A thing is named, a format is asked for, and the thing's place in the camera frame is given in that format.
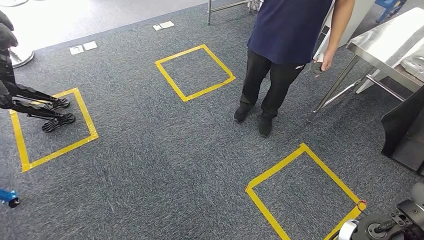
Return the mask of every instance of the white floor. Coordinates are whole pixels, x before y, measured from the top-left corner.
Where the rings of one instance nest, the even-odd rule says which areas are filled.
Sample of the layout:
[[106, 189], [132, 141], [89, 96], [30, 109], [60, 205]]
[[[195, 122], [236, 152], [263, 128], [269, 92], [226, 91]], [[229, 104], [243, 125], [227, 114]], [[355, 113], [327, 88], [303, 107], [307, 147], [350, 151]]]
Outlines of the white floor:
[[181, 9], [207, 0], [29, 0], [2, 7], [21, 46], [41, 49]]

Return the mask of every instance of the black device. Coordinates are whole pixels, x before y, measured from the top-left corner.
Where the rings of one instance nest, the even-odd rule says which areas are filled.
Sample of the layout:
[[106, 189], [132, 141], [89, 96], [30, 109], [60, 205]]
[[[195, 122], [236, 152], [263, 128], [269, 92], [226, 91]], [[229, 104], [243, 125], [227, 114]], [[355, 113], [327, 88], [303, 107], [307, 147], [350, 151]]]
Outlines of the black device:
[[367, 215], [360, 221], [345, 222], [338, 239], [424, 240], [424, 183], [419, 182], [412, 187], [411, 198], [399, 203], [387, 215]]
[[[75, 122], [72, 113], [58, 113], [55, 110], [69, 107], [66, 98], [56, 98], [31, 87], [16, 83], [9, 48], [18, 46], [14, 29], [8, 17], [0, 11], [0, 109], [11, 109], [25, 113], [28, 117], [48, 120], [42, 130], [50, 133], [57, 128]], [[38, 102], [33, 104], [20, 99]]]

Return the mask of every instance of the yellow tape square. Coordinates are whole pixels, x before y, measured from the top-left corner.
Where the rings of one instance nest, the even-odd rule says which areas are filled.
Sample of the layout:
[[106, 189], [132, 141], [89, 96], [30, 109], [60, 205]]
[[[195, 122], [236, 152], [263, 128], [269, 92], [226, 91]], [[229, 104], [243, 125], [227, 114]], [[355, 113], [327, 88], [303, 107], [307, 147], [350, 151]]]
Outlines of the yellow tape square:
[[10, 117], [11, 117], [11, 121], [12, 121], [12, 125], [13, 125], [13, 131], [16, 137], [16, 145], [17, 145], [17, 150], [19, 152], [19, 158], [20, 158], [20, 162], [21, 162], [21, 166], [22, 166], [22, 173], [33, 169], [45, 162], [48, 162], [56, 157], [59, 157], [69, 151], [72, 151], [88, 142], [91, 142], [95, 139], [97, 139], [99, 137], [99, 135], [97, 134], [96, 128], [94, 127], [92, 118], [89, 115], [89, 112], [87, 111], [87, 107], [86, 104], [84, 103], [84, 100], [81, 96], [80, 91], [78, 90], [78, 88], [73, 88], [71, 90], [67, 90], [61, 93], [58, 93], [56, 95], [54, 95], [53, 97], [55, 98], [61, 98], [63, 96], [69, 95], [69, 94], [74, 94], [75, 95], [75, 99], [76, 102], [78, 103], [78, 106], [81, 110], [82, 116], [84, 118], [85, 123], [87, 124], [88, 130], [90, 132], [90, 136], [79, 140], [69, 146], [66, 146], [60, 150], [57, 150], [45, 157], [42, 157], [38, 160], [35, 160], [33, 162], [30, 162], [29, 158], [28, 158], [28, 152], [27, 152], [27, 147], [25, 146], [25, 141], [24, 141], [24, 135], [22, 133], [22, 129], [21, 129], [21, 124], [19, 123], [19, 118], [18, 118], [18, 113], [16, 111], [11, 110], [10, 111]]
[[[273, 217], [273, 215], [270, 213], [270, 211], [267, 209], [267, 207], [264, 205], [264, 203], [259, 199], [258, 195], [255, 193], [253, 188], [257, 186], [258, 184], [262, 183], [269, 177], [271, 177], [276, 172], [280, 171], [282, 168], [287, 166], [289, 163], [291, 163], [294, 159], [299, 157], [301, 154], [306, 153], [308, 154], [316, 164], [318, 164], [322, 170], [345, 192], [350, 199], [353, 200], [355, 203], [355, 207], [335, 226], [335, 228], [324, 238], [324, 240], [328, 240], [334, 233], [336, 233], [342, 225], [349, 219], [355, 219], [360, 214], [361, 211], [358, 209], [356, 204], [360, 202], [360, 199], [338, 178], [325, 164], [323, 161], [321, 161], [315, 153], [312, 152], [312, 150], [306, 146], [306, 144], [302, 143], [300, 147], [294, 151], [292, 154], [281, 160], [279, 163], [271, 167], [270, 169], [266, 170], [261, 175], [255, 177], [252, 181], [249, 182], [246, 188], [246, 193], [249, 195], [249, 197], [252, 199], [252, 201], [255, 203], [257, 208], [261, 211], [263, 216], [268, 220], [269, 224], [274, 228], [276, 233], [279, 235], [279, 237], [282, 240], [290, 240], [287, 233], [283, 230], [283, 228], [280, 226], [280, 224], [277, 222], [277, 220]], [[364, 205], [361, 207], [362, 210], [364, 210], [367, 206]]]
[[[196, 93], [193, 93], [191, 95], [186, 96], [181, 91], [181, 89], [177, 86], [177, 84], [174, 82], [174, 80], [171, 78], [171, 76], [167, 73], [167, 71], [164, 69], [164, 67], [162, 66], [162, 63], [164, 63], [166, 61], [169, 61], [171, 59], [180, 57], [182, 55], [185, 55], [185, 54], [194, 52], [196, 50], [200, 50], [200, 49], [205, 50], [207, 52], [207, 54], [209, 54], [209, 56], [228, 74], [228, 78], [225, 81], [221, 82], [221, 83], [215, 84], [215, 85], [210, 86], [210, 87], [208, 87], [206, 89], [203, 89], [201, 91], [198, 91]], [[221, 60], [219, 60], [219, 58], [217, 56], [215, 56], [215, 54], [205, 44], [202, 44], [200, 46], [193, 47], [191, 49], [182, 51], [180, 53], [174, 54], [174, 55], [169, 56], [169, 57], [165, 57], [165, 58], [163, 58], [161, 60], [157, 60], [155, 62], [155, 64], [156, 64], [157, 68], [160, 70], [160, 72], [162, 73], [162, 75], [165, 77], [165, 79], [168, 81], [168, 83], [171, 85], [171, 87], [173, 88], [173, 90], [176, 92], [176, 94], [181, 98], [181, 100], [183, 102], [187, 102], [189, 100], [192, 100], [194, 98], [197, 98], [199, 96], [202, 96], [203, 94], [207, 94], [207, 93], [209, 93], [209, 92], [211, 92], [211, 91], [213, 91], [213, 90], [215, 90], [217, 88], [220, 88], [220, 87], [222, 87], [222, 86], [230, 83], [234, 79], [236, 79], [236, 77], [233, 75], [233, 73], [231, 73], [230, 69], [228, 69], [228, 67], [225, 66], [224, 63]]]

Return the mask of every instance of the hand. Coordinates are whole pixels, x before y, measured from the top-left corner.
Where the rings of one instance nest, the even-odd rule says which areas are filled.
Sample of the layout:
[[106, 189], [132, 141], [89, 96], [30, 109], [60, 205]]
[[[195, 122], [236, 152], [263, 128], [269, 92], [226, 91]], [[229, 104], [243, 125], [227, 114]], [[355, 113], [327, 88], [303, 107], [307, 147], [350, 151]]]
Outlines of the hand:
[[322, 61], [322, 71], [327, 71], [333, 62], [335, 50], [327, 49], [324, 52], [324, 60]]

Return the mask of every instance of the black robot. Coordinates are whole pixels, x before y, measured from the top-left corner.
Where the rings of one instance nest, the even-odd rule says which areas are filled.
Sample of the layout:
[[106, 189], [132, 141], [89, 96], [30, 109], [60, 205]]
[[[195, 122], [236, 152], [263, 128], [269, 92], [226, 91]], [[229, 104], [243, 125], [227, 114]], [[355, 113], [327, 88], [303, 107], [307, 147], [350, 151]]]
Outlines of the black robot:
[[18, 84], [15, 81], [9, 48], [18, 46], [18, 41], [13, 34], [14, 27], [9, 18], [0, 11], [0, 108], [11, 109], [25, 113], [28, 117], [48, 120], [42, 130], [46, 133], [75, 122], [72, 113], [58, 113], [55, 110], [69, 107], [66, 98], [55, 98], [31, 87]]

